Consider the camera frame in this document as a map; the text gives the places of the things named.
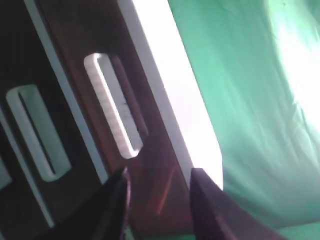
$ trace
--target green sheet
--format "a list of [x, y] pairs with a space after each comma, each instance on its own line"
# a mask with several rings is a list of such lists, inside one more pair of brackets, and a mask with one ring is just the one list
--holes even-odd
[[320, 221], [320, 0], [168, 2], [224, 190], [274, 229]]

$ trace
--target white panel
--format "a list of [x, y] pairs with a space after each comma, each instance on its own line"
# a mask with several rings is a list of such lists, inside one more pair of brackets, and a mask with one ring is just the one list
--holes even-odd
[[84, 66], [120, 154], [136, 157], [143, 143], [108, 55], [91, 54]]
[[222, 189], [221, 150], [168, 1], [118, 4], [187, 184], [194, 166]]
[[38, 88], [15, 87], [8, 91], [6, 100], [41, 178], [46, 182], [61, 178], [71, 164]]
[[88, 125], [82, 115], [81, 109], [77, 103], [75, 95], [70, 87], [68, 78], [65, 74], [65, 71], [59, 61], [55, 48], [50, 40], [46, 27], [41, 19], [37, 6], [34, 0], [24, 0], [24, 4], [30, 14], [31, 20], [35, 26], [36, 32], [42, 42], [44, 51], [51, 63], [52, 69], [56, 75], [56, 78], [59, 82], [59, 85], [62, 89], [64, 97], [70, 107], [71, 113], [74, 117], [74, 120], [80, 130], [81, 136], [83, 138], [84, 144], [88, 150], [88, 153], [91, 157], [92, 163], [96, 170], [96, 173], [100, 179], [100, 182], [103, 184], [107, 181], [108, 175], [106, 168], [100, 154], [97, 150], [96, 144], [93, 140], [93, 137], [89, 131]]
[[0, 191], [12, 182], [6, 166], [0, 156]]
[[41, 196], [41, 193], [37, 187], [35, 180], [32, 177], [32, 174], [29, 170], [29, 167], [25, 161], [25, 158], [23, 157], [23, 155], [20, 151], [20, 148], [15, 140], [15, 137], [14, 137], [9, 125], [8, 125], [8, 122], [7, 122], [5, 115], [4, 115], [1, 108], [0, 108], [0, 124], [3, 126], [4, 132], [8, 138], [9, 143], [10, 143], [10, 145], [16, 155], [16, 158], [17, 158], [17, 160], [23, 170], [25, 178], [29, 183], [29, 186], [33, 192], [33, 195], [40, 206], [40, 209], [43, 213], [44, 218], [45, 218], [46, 222], [48, 223], [49, 227], [52, 228], [55, 225], [54, 220], [53, 220], [53, 218], [52, 218], [52, 216], [51, 216], [51, 214], [45, 204], [44, 199]]

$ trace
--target green backdrop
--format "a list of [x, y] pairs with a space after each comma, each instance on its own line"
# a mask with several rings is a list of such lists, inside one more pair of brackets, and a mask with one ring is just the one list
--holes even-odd
[[220, 144], [224, 190], [289, 239], [316, 234], [320, 0], [168, 2]]

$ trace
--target dark wood panel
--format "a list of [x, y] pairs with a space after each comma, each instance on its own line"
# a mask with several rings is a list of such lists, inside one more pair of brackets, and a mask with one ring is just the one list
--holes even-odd
[[[186, 183], [117, 2], [38, 0], [37, 4], [108, 169], [112, 172], [128, 165], [131, 225], [136, 235], [151, 238], [190, 233]], [[121, 61], [129, 81], [129, 85], [120, 82], [124, 96], [135, 113], [128, 95], [132, 90], [143, 117], [147, 134], [138, 125], [144, 146], [133, 159], [121, 157], [84, 68], [84, 58], [93, 53], [117, 56]]]
[[[100, 186], [81, 133], [48, 61], [22, 0], [0, 1], [0, 106], [55, 223], [63, 222]], [[34, 84], [39, 89], [71, 163], [56, 181], [42, 180], [6, 101], [8, 90]], [[48, 228], [6, 135], [0, 134], [0, 155], [12, 183], [0, 191], [0, 231], [6, 240], [33, 239]]]

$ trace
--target recessed handle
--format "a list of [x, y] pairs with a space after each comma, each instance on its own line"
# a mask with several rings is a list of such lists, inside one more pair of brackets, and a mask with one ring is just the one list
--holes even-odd
[[109, 56], [93, 53], [84, 59], [84, 67], [121, 156], [136, 157], [143, 142]]
[[72, 166], [38, 88], [15, 87], [6, 100], [41, 178], [46, 182], [61, 178]]

